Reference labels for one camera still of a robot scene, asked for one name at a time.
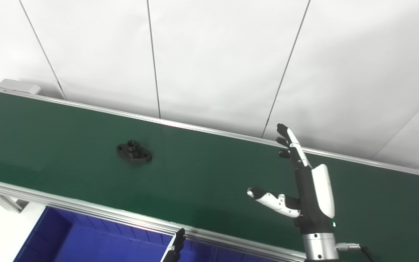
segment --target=panel seam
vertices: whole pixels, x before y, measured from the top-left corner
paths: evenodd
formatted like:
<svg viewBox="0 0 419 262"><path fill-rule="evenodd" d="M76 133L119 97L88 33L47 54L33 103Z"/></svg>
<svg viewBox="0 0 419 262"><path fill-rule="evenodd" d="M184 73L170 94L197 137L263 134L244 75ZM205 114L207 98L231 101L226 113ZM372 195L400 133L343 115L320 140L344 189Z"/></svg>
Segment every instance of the panel seam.
<svg viewBox="0 0 419 262"><path fill-rule="evenodd" d="M153 45L153 33L151 30L151 15L150 5L147 0L147 11L148 11L148 24L150 28L150 40L151 40L151 55L153 56L153 71L155 73L155 86L156 86L156 101L158 102L158 117L161 118L161 107L159 104L159 91L158 91L158 77L156 76L156 62L155 62L155 46Z"/></svg>
<svg viewBox="0 0 419 262"><path fill-rule="evenodd" d="M386 146L408 125L408 123L410 121L412 121L412 119L414 119L414 117L419 113L419 109L411 116L409 117L409 119L405 122L405 124L394 134L394 136L392 136L389 141L387 141L387 143L384 144L384 146L371 158L371 159L375 159L380 153L381 151L384 150L384 148L386 148Z"/></svg>
<svg viewBox="0 0 419 262"><path fill-rule="evenodd" d="M308 3L305 8L305 13L303 14L302 21L300 22L300 26L298 27L298 31L295 36L294 43L292 45L291 53L289 54L289 58L287 59L286 67L284 68L284 73L282 73L281 82L279 83L278 89L276 91L276 95L274 96L274 101L272 103L271 110L269 111L268 119L266 120L266 125L264 126L263 133L261 134L261 138L263 138L264 133L266 132L266 128L268 127L268 122L269 122L269 119L271 118L271 113L272 113L272 110L274 109L274 104L276 103L276 100L278 99L279 90L281 89L282 82L284 81L284 76L286 75L287 67L289 66L289 62L291 61L292 53L294 52L295 44L298 39L298 35L300 34L300 30L302 29L302 25L306 17L306 12L308 11L308 7L310 6L310 2L311 0L308 0Z"/></svg>
<svg viewBox="0 0 419 262"><path fill-rule="evenodd" d="M51 68L51 71L53 73L53 75L56 78L56 82L58 83L59 89L61 91L61 96L63 96L63 99L67 100L67 97L65 96L65 92L63 90L63 87L61 86L58 76L55 73L55 70L53 69L53 66L51 65L51 62L48 59L48 56L46 55L45 49L43 48L43 46L41 45L41 41L40 38L38 38L37 33L35 32L35 28L33 27L32 21L30 21L30 18L28 17L27 11L25 10L24 5L22 4L22 0L19 0L20 6L22 7L22 10L24 11L25 17L27 17L28 23L30 24L30 27L32 28L33 33L35 34L36 40L38 41L38 44L40 45L41 51L43 51L43 55L45 55L46 61L48 62L49 67Z"/></svg>

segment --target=metal frame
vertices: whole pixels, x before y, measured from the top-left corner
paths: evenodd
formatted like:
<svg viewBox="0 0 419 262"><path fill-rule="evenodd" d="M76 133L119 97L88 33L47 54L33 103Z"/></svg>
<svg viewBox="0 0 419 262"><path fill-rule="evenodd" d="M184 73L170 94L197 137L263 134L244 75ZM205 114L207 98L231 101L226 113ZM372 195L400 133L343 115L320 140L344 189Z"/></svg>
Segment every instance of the metal frame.
<svg viewBox="0 0 419 262"><path fill-rule="evenodd" d="M15 213L22 212L23 207L17 204L14 200L10 197L0 195L0 206L2 206L7 211L12 211Z"/></svg>
<svg viewBox="0 0 419 262"><path fill-rule="evenodd" d="M133 119L143 120L143 121L152 122L156 124L165 124L166 126L174 126L178 128L199 131L199 132L204 132L204 133L213 134L213 135L227 136L228 138L241 139L241 140L250 141L250 142L259 143L259 144L267 144L268 146L282 147L276 141L271 141L268 139L255 138L253 136L246 136L242 134L236 134L236 133L221 131L221 130L212 129L212 128L206 128L206 127L201 127L201 126L194 126L192 124L184 124L184 123L179 123L179 122L161 119L161 118L153 118L151 116L142 116L138 114L127 113L124 111L102 108L99 106L90 106L83 103L77 103L77 102L72 102L72 101L67 101L67 100L62 100L62 99L57 99L57 98L49 98L48 96L34 95L34 94L29 94L29 93L11 90L7 88L0 87L0 93L7 93L7 94L15 95L15 96L23 96L24 98L31 98L31 99L41 100L45 102L50 102L50 103L58 103L65 106L73 106L73 107L78 107L78 108L83 108L83 109L89 109L89 110L107 113L111 115L123 116L126 118L133 118ZM339 160L344 160L344 161L349 161L349 162L354 162L354 163L359 163L359 164L365 164L368 166L375 166L375 167L380 167L384 169L391 169L395 171L419 175L419 170L413 169L413 168L396 166L394 164L386 164L386 163L381 163L377 161L356 158L353 156L346 156L346 155L331 153L327 151L311 149L307 147L302 147L302 149L305 153L309 153L313 155L325 156L328 158L339 159Z"/></svg>
<svg viewBox="0 0 419 262"><path fill-rule="evenodd" d="M245 141L250 141L254 143L266 144L268 146L280 147L275 141L270 141L261 138L254 138L251 136L245 136L241 134L215 130L211 128L205 128L200 126L194 126L191 124L183 124L175 121L169 121L159 118L152 118L149 116L142 116L132 113L127 113L123 111L117 111L112 109L105 109L98 106L89 106L82 103L76 103L56 98L49 98L46 96L34 95L29 93L24 93L20 91L10 90L7 88L0 88L1 93L7 93L15 96L22 96L25 98L37 99L41 101L46 101L50 103L58 103L65 106L73 106L103 113L108 113L117 116L123 116L127 118L133 118L148 122L153 122L157 124L164 124L167 126L174 126L178 128L205 132L209 134L215 134L220 136L227 136L234 139L241 139ZM395 166L392 164L384 164L376 161L354 158L351 156L344 156L340 154L329 153L326 151L315 150L304 148L304 151L310 154L326 156L328 158L340 159L344 161L350 161L360 164L366 164L368 166L376 166L385 169L391 169L395 171L407 172L410 174L419 175L419 170L406 168L402 166ZM12 184L6 184L0 182L0 195L10 195L13 197L25 199L27 201L39 202L41 204L46 204L52 207L58 207L60 209L70 210L81 214L90 215L93 217L98 217L100 219L106 219L112 222L118 222L133 227L138 227L140 229L146 229L153 232L158 232L161 234L174 234L178 229L184 227L186 230L186 235L189 239L196 240L199 242L208 243L215 246L224 247L227 249L232 249L240 251L243 253L256 255L258 257L264 257L280 262L302 262L305 260L306 256L303 252L298 252L295 250L284 249L281 247L273 247L270 245L248 241L245 239L240 239L236 237L231 237L225 234L219 234L203 229L196 229L187 225L181 225L173 222L163 221L161 219L156 219L153 217L144 216L141 214L136 214L124 210L114 209L112 207L106 207L98 204L93 204L86 201L81 201L78 199L66 198L62 196L57 196L53 194L48 194L41 191L36 191L28 188L23 188L19 186L14 186Z"/></svg>

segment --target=cable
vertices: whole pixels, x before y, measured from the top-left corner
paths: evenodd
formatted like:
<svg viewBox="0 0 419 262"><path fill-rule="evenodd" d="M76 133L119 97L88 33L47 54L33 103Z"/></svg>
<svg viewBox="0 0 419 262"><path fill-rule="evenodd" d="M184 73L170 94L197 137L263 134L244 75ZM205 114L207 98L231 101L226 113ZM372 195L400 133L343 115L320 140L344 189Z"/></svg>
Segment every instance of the cable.
<svg viewBox="0 0 419 262"><path fill-rule="evenodd" d="M336 244L336 249L337 249L337 251L361 250L361 252L363 252L363 254L366 255L366 257L371 262L375 262L375 260L373 259L372 255L371 255L370 249L368 249L368 247L366 247L366 246L362 246L362 245L356 244L356 243L337 243Z"/></svg>
<svg viewBox="0 0 419 262"><path fill-rule="evenodd" d="M371 252L368 249L368 247L365 246L360 246L361 252L363 252L364 255L366 255L366 257L371 261L371 262L375 262L373 257L371 256Z"/></svg>

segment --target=black cable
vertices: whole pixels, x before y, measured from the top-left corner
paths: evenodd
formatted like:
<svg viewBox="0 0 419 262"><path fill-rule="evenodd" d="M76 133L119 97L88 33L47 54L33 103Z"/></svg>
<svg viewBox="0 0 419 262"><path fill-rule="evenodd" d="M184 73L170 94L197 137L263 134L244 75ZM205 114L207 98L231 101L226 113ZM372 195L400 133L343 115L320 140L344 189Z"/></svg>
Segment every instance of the black cable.
<svg viewBox="0 0 419 262"><path fill-rule="evenodd" d="M366 255L366 257L371 261L371 262L375 262L374 261L374 259L373 259L373 257L371 256L371 252L370 252L370 250L368 249L368 247L365 247L365 246L361 246L360 245L360 249L361 249L361 252L363 252L363 254L364 255Z"/></svg>

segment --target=blue bin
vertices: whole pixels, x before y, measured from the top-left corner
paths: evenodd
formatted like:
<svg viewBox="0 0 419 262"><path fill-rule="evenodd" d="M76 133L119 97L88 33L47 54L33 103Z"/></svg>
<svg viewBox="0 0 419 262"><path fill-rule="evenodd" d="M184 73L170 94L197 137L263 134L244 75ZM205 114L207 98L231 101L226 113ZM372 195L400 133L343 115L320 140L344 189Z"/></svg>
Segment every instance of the blue bin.
<svg viewBox="0 0 419 262"><path fill-rule="evenodd" d="M159 262L171 236L46 207L15 262ZM273 262L186 240L179 262Z"/></svg>

